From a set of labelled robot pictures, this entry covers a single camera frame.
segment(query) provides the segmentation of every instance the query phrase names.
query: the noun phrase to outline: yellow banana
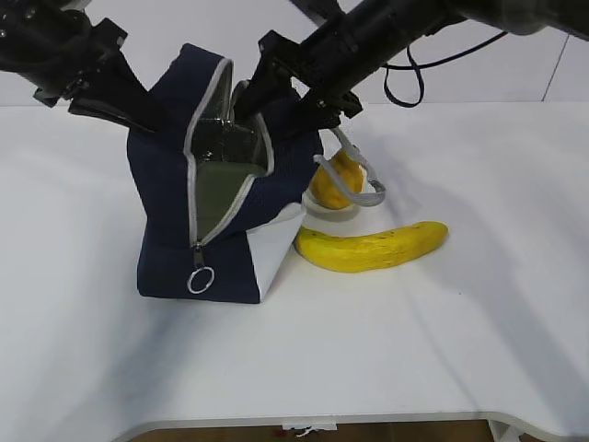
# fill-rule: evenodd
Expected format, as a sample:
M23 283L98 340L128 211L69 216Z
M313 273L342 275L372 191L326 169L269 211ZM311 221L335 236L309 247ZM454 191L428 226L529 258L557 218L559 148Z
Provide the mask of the yellow banana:
M352 192L360 193L364 187L364 175L360 165L340 150L330 161L343 182ZM335 187L324 168L319 168L309 185L309 189L319 204L331 210L341 210L352 205Z
M433 221L356 238L331 237L302 227L294 245L319 267L358 273L416 260L442 246L447 236L448 227Z

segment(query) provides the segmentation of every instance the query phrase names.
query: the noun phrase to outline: floor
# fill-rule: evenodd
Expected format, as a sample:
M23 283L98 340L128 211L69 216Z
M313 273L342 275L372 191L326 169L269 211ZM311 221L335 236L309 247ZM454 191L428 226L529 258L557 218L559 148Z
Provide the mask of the floor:
M133 442L283 442L295 432L277 427L154 431ZM341 425L308 436L311 442L493 442L485 421ZM524 436L522 442L538 442Z

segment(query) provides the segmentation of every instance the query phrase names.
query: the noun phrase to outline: navy blue bag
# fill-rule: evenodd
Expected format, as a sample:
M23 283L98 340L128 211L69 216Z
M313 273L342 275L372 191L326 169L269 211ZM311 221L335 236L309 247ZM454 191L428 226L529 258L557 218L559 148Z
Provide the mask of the navy blue bag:
M137 285L145 297L260 303L300 228L302 194L323 147L317 132L277 140L276 128L296 100L273 102L256 117L267 149L264 176L251 176L221 223L198 233L194 134L202 108L231 62L185 45L152 89L171 123L158 134L131 130L128 158L147 215Z

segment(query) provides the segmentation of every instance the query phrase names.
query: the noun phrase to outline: white bag panel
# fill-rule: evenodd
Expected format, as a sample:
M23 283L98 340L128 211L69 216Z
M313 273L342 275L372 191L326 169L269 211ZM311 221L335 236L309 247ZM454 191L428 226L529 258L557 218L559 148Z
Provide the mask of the white bag panel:
M251 260L260 289L260 301L266 297L286 252L303 225L305 215L306 210L301 204L292 203L284 207L270 223L248 232Z

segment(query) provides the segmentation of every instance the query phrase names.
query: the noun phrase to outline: metal ring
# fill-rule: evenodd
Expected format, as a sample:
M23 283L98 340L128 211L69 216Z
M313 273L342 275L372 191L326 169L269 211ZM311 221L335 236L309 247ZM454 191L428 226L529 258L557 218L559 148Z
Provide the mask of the metal ring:
M202 272L209 272L211 274L211 279L209 279L209 282L204 286L203 289L194 290L192 288L192 283L194 282L194 278L196 278ZM214 268L213 267L201 267L199 269L196 269L194 272L192 272L191 277L188 278L188 283L186 284L186 286L188 287L188 291L191 292L193 295L200 295L200 294L206 292L209 288L211 288L211 285L213 285L213 283L214 283Z

